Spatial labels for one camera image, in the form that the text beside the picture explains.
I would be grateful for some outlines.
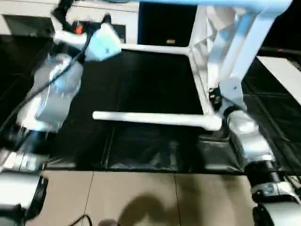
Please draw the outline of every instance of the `black mat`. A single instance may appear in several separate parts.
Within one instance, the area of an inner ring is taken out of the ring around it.
[[[0,36],[0,121],[32,85],[30,71],[45,57],[48,40]],[[301,107],[256,59],[243,83],[249,111],[268,131],[283,170],[301,173]],[[123,51],[85,63],[81,89],[49,148],[60,161],[49,169],[243,174],[227,131],[94,121],[92,112],[201,114],[185,56]]]

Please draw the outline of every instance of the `white horizontal rod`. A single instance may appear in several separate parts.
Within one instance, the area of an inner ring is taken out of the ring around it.
[[[224,7],[244,7],[255,12],[265,12],[275,16],[283,13],[293,0],[136,0],[144,2],[183,4],[183,5],[215,5]]]
[[[174,47],[174,46],[122,44],[121,48],[134,50],[134,51],[169,53],[169,54],[180,54],[180,55],[186,55],[189,52],[189,47]]]
[[[222,126],[222,119],[216,114],[162,114],[129,112],[93,112],[95,120],[130,121],[177,126],[195,126],[217,131]]]

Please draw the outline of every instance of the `white cabinet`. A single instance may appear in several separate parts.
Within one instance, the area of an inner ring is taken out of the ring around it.
[[[51,17],[51,11],[58,0],[1,0],[0,14],[18,16],[50,17],[55,30],[61,25]],[[138,2],[122,4],[103,1],[80,1],[74,3],[67,14],[67,21],[74,20],[100,22],[106,13],[109,13],[113,24],[125,25],[128,44],[137,44],[138,37]],[[3,16],[0,17],[0,34],[10,34],[9,27]]]

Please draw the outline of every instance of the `floor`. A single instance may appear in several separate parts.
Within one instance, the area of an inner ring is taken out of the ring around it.
[[[88,214],[94,226],[253,226],[244,176],[46,171],[48,193],[27,226],[67,226]],[[87,226],[87,222],[78,225]]]

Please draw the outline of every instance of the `black cable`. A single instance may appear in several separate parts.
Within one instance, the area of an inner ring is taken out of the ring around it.
[[[81,220],[83,220],[84,218],[87,218],[88,222],[89,222],[89,226],[93,226],[92,224],[92,220],[91,218],[87,215],[87,214],[84,214],[82,215],[80,218],[78,218],[76,221],[74,221],[72,224],[70,224],[69,226],[74,226],[76,225],[78,222],[80,222]]]
[[[125,3],[130,2],[131,0],[129,0],[129,1],[102,0],[102,1],[112,3],[112,4],[125,4]]]
[[[53,84],[56,80],[58,80],[60,77],[62,77],[76,62],[77,60],[82,56],[82,54],[85,54],[85,51],[90,43],[92,34],[87,33],[87,40],[84,44],[84,47],[81,49],[81,51],[70,61],[67,67],[63,69],[56,77],[54,77],[52,80],[49,80],[46,82],[43,86],[38,88],[36,91],[32,92],[27,98],[25,98],[21,103],[19,103],[13,111],[10,113],[10,115],[5,119],[3,124],[0,127],[0,135],[4,131],[4,129],[10,124],[10,121],[13,119],[14,115],[16,115],[22,107],[24,107],[27,103],[29,103],[34,97],[36,97],[39,93],[41,93],[44,89],[49,87],[51,84]]]
[[[293,178],[292,176],[289,176],[289,179],[294,180],[294,181],[296,181],[297,183],[299,183],[301,185],[300,181],[297,180],[296,178]]]

